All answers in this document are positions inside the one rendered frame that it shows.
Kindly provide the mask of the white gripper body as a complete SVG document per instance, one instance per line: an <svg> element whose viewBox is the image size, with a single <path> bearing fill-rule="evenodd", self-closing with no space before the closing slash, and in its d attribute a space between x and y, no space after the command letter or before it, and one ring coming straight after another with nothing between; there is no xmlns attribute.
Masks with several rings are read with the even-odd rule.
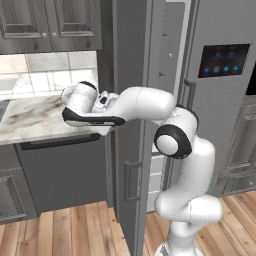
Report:
<svg viewBox="0 0 256 256"><path fill-rule="evenodd" d="M106 136L109 132L114 130L114 126L96 126L95 130L97 133L99 133L102 136Z"/></svg>

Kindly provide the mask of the grey freezer door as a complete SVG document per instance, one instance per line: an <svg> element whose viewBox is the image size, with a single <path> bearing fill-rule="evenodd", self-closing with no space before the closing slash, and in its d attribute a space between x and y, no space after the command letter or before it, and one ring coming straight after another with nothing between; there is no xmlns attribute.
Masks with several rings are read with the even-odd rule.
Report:
<svg viewBox="0 0 256 256"><path fill-rule="evenodd" d="M114 90L157 86L165 0L113 0ZM117 218L131 256L143 255L153 137L157 125L134 120L115 132ZM140 162L137 201L124 200L124 162Z"/></svg>

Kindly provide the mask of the grey base cupboard door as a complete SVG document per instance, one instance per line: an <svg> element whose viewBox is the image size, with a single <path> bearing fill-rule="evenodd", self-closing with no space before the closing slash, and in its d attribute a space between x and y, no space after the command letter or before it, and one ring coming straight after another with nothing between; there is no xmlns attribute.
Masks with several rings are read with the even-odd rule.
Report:
<svg viewBox="0 0 256 256"><path fill-rule="evenodd" d="M0 146L0 225L38 216L13 145Z"/></svg>

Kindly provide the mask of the grey fridge door with screen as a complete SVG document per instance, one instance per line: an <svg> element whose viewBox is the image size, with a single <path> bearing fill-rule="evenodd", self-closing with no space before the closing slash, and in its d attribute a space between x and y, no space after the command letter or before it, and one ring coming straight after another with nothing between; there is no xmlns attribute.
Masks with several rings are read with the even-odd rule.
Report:
<svg viewBox="0 0 256 256"><path fill-rule="evenodd" d="M197 83L198 135L216 148L208 193L220 194L236 119L256 63L256 0L192 0L183 77ZM189 88L179 92L187 105Z"/></svg>

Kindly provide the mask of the dark grey dishwasher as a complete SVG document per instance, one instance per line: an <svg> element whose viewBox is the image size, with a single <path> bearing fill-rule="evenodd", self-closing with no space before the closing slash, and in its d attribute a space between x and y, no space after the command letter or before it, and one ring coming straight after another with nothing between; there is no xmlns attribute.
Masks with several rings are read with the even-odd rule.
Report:
<svg viewBox="0 0 256 256"><path fill-rule="evenodd" d="M22 150L15 145L39 214L107 199L105 142Z"/></svg>

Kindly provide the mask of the grey cupboard run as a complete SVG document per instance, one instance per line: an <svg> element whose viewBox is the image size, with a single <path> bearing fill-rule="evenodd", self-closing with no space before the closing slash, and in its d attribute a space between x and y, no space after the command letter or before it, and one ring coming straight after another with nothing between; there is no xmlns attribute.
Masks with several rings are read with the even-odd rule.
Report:
<svg viewBox="0 0 256 256"><path fill-rule="evenodd" d="M243 100L224 173L222 195L256 189L256 96Z"/></svg>

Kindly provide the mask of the grey wall cupboard door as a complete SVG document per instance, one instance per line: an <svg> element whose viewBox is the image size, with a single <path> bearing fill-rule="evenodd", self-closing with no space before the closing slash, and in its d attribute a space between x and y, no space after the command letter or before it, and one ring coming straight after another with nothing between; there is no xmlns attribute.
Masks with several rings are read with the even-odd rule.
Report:
<svg viewBox="0 0 256 256"><path fill-rule="evenodd" d="M102 48L100 0L45 0L45 7L54 52Z"/></svg>
<svg viewBox="0 0 256 256"><path fill-rule="evenodd" d="M0 0L0 55L50 51L45 1Z"/></svg>

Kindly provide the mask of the black wall oven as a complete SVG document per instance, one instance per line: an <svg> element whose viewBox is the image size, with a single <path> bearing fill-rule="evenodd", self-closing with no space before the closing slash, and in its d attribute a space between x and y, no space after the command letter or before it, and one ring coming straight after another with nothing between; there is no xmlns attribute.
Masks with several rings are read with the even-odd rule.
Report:
<svg viewBox="0 0 256 256"><path fill-rule="evenodd" d="M247 96L253 96L256 95L256 63L254 65L254 69L246 90L246 95Z"/></svg>

